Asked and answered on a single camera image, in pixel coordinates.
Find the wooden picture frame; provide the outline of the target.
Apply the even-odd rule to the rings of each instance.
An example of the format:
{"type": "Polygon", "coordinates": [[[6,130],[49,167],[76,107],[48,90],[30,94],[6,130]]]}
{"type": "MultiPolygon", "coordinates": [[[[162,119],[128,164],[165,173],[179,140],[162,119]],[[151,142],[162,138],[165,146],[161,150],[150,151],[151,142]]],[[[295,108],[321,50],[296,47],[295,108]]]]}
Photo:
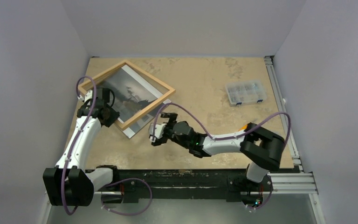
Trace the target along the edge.
{"type": "Polygon", "coordinates": [[[176,91],[128,60],[98,73],[92,80],[96,86],[109,88],[115,93],[111,107],[120,112],[115,125],[122,130],[149,115],[176,91]]]}

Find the yellow handled screwdriver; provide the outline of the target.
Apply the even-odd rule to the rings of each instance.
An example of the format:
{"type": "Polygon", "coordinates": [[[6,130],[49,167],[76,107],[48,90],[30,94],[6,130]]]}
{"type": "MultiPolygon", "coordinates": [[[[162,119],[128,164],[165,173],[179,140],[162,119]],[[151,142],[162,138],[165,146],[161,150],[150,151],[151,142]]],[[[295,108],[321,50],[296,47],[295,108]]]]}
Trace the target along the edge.
{"type": "Polygon", "coordinates": [[[240,128],[240,131],[246,131],[248,128],[248,124],[244,125],[242,128],[240,128]]]}

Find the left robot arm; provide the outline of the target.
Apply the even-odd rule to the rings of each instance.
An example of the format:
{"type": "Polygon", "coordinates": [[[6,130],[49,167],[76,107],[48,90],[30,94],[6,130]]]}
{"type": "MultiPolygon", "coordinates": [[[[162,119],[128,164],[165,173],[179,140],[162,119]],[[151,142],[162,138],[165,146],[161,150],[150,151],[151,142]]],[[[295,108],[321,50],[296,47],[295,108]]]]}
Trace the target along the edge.
{"type": "Polygon", "coordinates": [[[88,206],[96,191],[105,187],[114,191],[120,186],[116,166],[102,165],[86,172],[85,164],[92,143],[102,127],[110,127],[119,118],[112,106],[113,90],[97,88],[96,102],[88,97],[77,111],[75,131],[62,157],[53,168],[46,168],[43,181],[53,206],[88,206]]]}

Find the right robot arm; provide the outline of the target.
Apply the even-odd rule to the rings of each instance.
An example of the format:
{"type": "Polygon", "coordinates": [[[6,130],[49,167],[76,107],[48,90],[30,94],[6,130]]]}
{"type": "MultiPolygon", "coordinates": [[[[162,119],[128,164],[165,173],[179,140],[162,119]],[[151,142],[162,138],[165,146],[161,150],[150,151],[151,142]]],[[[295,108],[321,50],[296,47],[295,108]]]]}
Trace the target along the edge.
{"type": "Polygon", "coordinates": [[[280,168],[288,139],[263,128],[261,124],[248,123],[244,129],[234,133],[210,135],[196,132],[186,121],[178,122],[177,116],[176,113],[164,112],[161,117],[167,118],[167,122],[150,124],[149,139],[153,146],[170,140],[197,158],[242,153],[251,160],[243,177],[243,184],[249,190],[260,186],[269,171],[280,168]]]}

